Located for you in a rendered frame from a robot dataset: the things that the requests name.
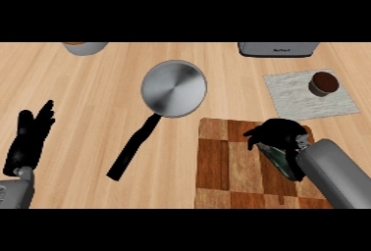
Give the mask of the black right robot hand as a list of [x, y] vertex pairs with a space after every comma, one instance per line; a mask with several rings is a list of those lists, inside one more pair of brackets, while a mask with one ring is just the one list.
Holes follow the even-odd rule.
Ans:
[[279, 118], [266, 120], [262, 125], [244, 133], [244, 137], [248, 139], [248, 150], [253, 150], [253, 147], [262, 143], [285, 152], [285, 160], [296, 175], [296, 181], [302, 181], [306, 176], [296, 163], [300, 149], [297, 137], [306, 134], [308, 130], [297, 122]]

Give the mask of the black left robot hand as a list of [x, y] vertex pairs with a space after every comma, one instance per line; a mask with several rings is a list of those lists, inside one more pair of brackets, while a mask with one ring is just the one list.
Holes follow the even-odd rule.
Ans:
[[6, 176], [16, 176], [15, 169], [22, 167], [34, 169], [37, 167], [43, 143], [55, 123], [52, 108], [53, 101], [49, 100], [37, 115], [30, 110], [22, 110], [19, 113], [16, 137], [9, 148], [3, 168]]

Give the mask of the brown checkered wooden cutting board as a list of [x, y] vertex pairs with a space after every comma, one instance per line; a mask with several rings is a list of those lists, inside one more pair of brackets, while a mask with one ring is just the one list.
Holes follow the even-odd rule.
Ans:
[[197, 209], [330, 209], [308, 178], [291, 181], [259, 148], [247, 148], [244, 132], [260, 122], [204, 118], [198, 126]]

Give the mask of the white textured placemat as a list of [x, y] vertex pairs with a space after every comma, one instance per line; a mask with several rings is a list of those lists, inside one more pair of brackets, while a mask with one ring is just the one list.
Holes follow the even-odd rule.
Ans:
[[263, 77], [279, 118], [299, 122], [359, 112], [343, 85], [324, 97], [310, 92], [309, 83], [316, 72], [313, 70]]

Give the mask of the chocolate cupcake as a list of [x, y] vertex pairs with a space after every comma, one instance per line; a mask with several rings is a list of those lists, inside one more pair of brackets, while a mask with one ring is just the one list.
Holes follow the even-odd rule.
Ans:
[[334, 75], [327, 72], [315, 73], [309, 82], [310, 92], [316, 96], [325, 97], [328, 94], [334, 93], [337, 89], [339, 81]]

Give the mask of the grey toaster appliance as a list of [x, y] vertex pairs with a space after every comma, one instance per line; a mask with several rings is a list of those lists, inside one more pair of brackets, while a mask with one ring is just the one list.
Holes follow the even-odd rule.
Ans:
[[318, 42], [240, 42], [240, 53], [247, 57], [302, 58], [309, 57]]

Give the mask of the white round container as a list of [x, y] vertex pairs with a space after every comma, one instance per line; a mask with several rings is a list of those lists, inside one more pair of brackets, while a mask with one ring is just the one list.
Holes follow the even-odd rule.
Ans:
[[64, 42], [68, 52], [77, 56], [89, 56], [99, 53], [105, 47], [108, 46], [106, 42], [83, 42], [83, 43], [71, 43]]

